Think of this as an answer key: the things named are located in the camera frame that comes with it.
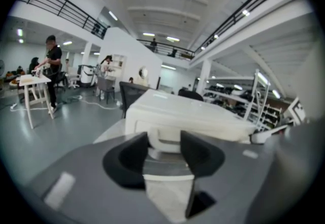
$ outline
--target hair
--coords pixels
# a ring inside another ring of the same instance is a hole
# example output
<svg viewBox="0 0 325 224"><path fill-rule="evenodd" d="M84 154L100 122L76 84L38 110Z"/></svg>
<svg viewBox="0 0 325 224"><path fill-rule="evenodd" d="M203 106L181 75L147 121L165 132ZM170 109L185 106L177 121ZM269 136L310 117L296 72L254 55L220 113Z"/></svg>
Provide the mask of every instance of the hair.
<svg viewBox="0 0 325 224"><path fill-rule="evenodd" d="M105 57L105 59L102 60L101 64L103 64L103 62L106 61L107 59L112 60L112 56L111 56L111 55L107 55L107 56Z"/></svg>
<svg viewBox="0 0 325 224"><path fill-rule="evenodd" d="M46 43L49 41L56 41L56 38L54 35L50 35L48 38L46 38Z"/></svg>

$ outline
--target railing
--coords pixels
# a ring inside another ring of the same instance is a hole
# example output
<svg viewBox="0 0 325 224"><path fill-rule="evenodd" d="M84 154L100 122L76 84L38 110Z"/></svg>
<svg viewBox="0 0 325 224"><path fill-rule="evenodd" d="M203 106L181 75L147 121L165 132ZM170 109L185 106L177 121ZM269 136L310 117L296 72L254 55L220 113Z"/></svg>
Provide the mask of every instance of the railing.
<svg viewBox="0 0 325 224"><path fill-rule="evenodd" d="M165 43L158 43L158 42L157 42L157 46L152 46L151 45L152 41L146 41L141 39L138 39L138 41L142 43L144 46L146 46L149 50L157 54L166 55L172 58L187 59L187 60L191 60L194 57L193 51L184 48L176 47Z"/></svg>
<svg viewBox="0 0 325 224"><path fill-rule="evenodd" d="M217 40L225 31L236 24L245 16L249 15L256 7L264 3L266 0L247 0L240 8L238 8L225 22L223 22L204 42L195 50L194 55L203 51L209 44Z"/></svg>
<svg viewBox="0 0 325 224"><path fill-rule="evenodd" d="M103 39L106 27L69 0L19 0L62 17Z"/></svg>

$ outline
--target black panel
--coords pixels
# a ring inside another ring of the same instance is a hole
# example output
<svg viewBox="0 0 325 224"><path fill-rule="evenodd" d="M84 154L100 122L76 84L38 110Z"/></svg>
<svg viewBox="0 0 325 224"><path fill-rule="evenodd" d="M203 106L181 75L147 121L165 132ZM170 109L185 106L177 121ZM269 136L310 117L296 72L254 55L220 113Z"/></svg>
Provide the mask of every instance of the black panel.
<svg viewBox="0 0 325 224"><path fill-rule="evenodd" d="M147 133L141 133L106 153L103 167L107 175L122 187L145 189L142 169L147 154Z"/></svg>
<svg viewBox="0 0 325 224"><path fill-rule="evenodd" d="M210 176L225 160L221 149L181 131L181 153L195 177Z"/></svg>

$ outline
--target white table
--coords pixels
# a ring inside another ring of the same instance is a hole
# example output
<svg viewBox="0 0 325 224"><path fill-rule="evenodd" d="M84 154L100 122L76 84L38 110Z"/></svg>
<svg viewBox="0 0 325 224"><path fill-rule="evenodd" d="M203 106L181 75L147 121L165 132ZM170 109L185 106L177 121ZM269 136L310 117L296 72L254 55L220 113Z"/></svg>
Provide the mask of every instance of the white table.
<svg viewBox="0 0 325 224"><path fill-rule="evenodd" d="M33 123L31 121L31 116L30 116L30 106L31 105L46 101L46 105L47 105L47 108L48 108L49 113L51 115L51 118L54 119L53 113L52 113L52 110L51 110L51 106L50 106L50 101L49 101L49 98L48 98L47 89L46 89L46 86L45 86L45 83L50 82L50 81L51 80L49 78L45 77L44 75L40 75L39 77L35 77L35 76L32 76L32 75L23 75L23 76L20 77L19 86L20 87L22 87L22 86L25 87L24 88L25 104L26 104L26 109L27 109L27 113L28 113L30 127L32 129L34 127L33 127ZM29 90L28 89L29 89L30 85L32 85L32 89L34 90L33 94L35 93L35 85L38 85L40 90L43 90L43 92L44 92L44 98L42 98L41 91L40 91L40 98L39 99L29 101L29 93L28 93Z"/></svg>

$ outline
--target floor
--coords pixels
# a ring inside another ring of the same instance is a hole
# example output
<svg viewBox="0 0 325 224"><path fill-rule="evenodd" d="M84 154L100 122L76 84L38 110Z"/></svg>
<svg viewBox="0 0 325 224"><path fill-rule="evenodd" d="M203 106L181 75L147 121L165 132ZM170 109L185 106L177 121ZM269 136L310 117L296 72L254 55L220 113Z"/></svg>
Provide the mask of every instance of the floor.
<svg viewBox="0 0 325 224"><path fill-rule="evenodd" d="M47 110L31 112L34 129L30 128L24 104L18 102L17 95L0 99L0 153L5 166L14 181L25 185L43 169L69 151L82 145L91 144L110 126L122 117L122 111L109 99L99 103L92 94L93 89L69 89L58 95L58 110L52 120ZM82 95L83 101L70 97ZM18 103L12 112L10 105ZM31 108L45 108L46 104L36 104Z"/></svg>

